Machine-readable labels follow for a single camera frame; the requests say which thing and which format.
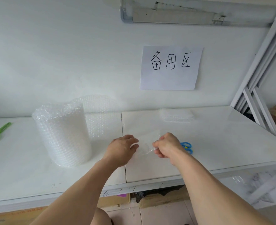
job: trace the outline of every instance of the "white tabletop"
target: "white tabletop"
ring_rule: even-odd
[[[276,161],[276,137],[230,106],[189,109],[191,123],[164,122],[159,110],[123,112],[123,133],[171,132],[192,144],[193,156],[209,171]],[[179,175],[169,159],[153,152],[126,165],[127,182]]]
[[[83,165],[64,168],[51,161],[31,117],[0,119],[0,127],[13,123],[0,139],[0,200],[64,192],[102,158],[114,138],[122,136],[120,113],[86,115],[86,120],[99,126],[94,132],[89,128],[94,154]],[[120,167],[106,185],[125,182],[125,167]]]

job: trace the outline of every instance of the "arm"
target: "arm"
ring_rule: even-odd
[[[31,225],[88,225],[99,195],[114,170],[131,159],[139,145],[132,135],[114,139],[103,158],[42,212]]]
[[[155,153],[160,158],[170,158],[170,162],[180,171],[199,225],[272,224],[186,153],[171,133],[160,137],[153,146],[158,148]]]

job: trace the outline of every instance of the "forearm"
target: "forearm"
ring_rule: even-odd
[[[117,167],[104,159],[55,200],[32,225],[90,224],[103,186]]]
[[[266,218],[224,186],[194,157],[179,151],[176,166],[185,181],[199,225],[269,225]]]

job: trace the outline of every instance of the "paper sign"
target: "paper sign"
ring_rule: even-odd
[[[141,90],[193,90],[203,47],[144,46]]]

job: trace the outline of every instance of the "blue scissors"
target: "blue scissors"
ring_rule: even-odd
[[[188,152],[190,152],[190,154],[192,155],[193,151],[192,151],[192,145],[188,142],[181,142],[181,146]]]

